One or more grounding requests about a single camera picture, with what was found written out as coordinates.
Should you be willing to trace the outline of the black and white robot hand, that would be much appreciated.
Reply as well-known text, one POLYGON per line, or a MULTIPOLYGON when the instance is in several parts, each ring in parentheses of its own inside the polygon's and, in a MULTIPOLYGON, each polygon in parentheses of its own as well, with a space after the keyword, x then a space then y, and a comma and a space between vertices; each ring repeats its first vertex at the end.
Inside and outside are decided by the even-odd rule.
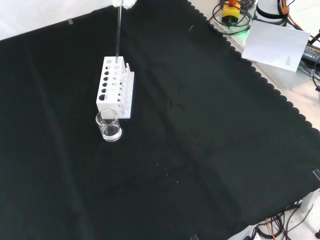
POLYGON ((126 10, 131 9, 135 4, 137 0, 112 0, 112 5, 115 8, 125 8, 126 10))

